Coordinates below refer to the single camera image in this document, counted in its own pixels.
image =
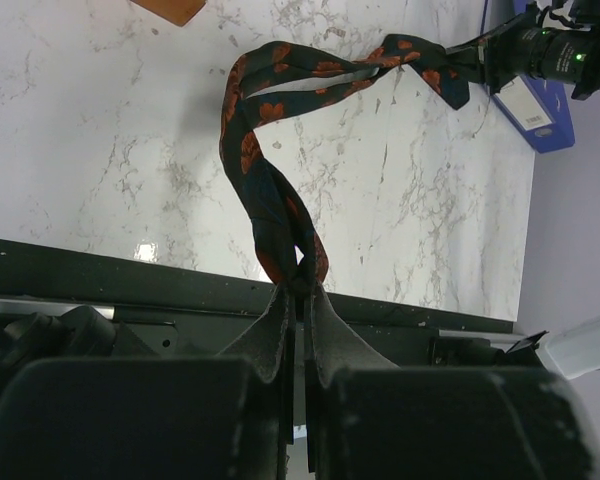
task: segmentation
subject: twisted fabric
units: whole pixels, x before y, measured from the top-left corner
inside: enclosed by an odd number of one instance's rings
[[[222,105],[220,158],[251,219],[256,255],[269,278],[297,293],[322,282],[329,261],[311,216],[284,175],[264,158],[254,129],[333,105],[373,85],[394,67],[409,64],[452,108],[469,101],[468,83],[451,68],[442,46],[409,35],[388,35],[363,60],[348,61],[314,48],[272,42],[234,64]],[[254,95],[306,78],[368,71],[370,77],[311,91]],[[295,247],[303,253],[297,262]]]

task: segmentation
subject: orange cardboard piece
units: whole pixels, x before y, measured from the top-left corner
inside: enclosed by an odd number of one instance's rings
[[[132,0],[133,3],[179,27],[186,25],[204,7],[205,0]]]

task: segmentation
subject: table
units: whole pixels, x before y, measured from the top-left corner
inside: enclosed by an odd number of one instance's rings
[[[218,156],[227,73],[271,40],[361,58],[445,46],[483,0],[209,0],[177,28],[124,0],[0,2],[0,238],[265,279]],[[452,111],[409,67],[257,131],[338,293],[515,320],[534,153],[479,86]]]

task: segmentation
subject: marble table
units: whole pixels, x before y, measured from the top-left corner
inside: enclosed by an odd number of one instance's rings
[[[218,157],[227,72],[274,40],[345,58],[445,46],[483,0],[208,0],[184,28],[125,0],[0,1],[0,238],[264,280]],[[330,255],[331,291],[515,320],[534,153],[479,86],[411,71],[258,130]]]

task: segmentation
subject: blue box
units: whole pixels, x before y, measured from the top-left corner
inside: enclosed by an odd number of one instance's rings
[[[523,13],[529,0],[485,0],[482,33]],[[527,76],[515,78],[494,101],[538,153],[575,144],[564,85]]]

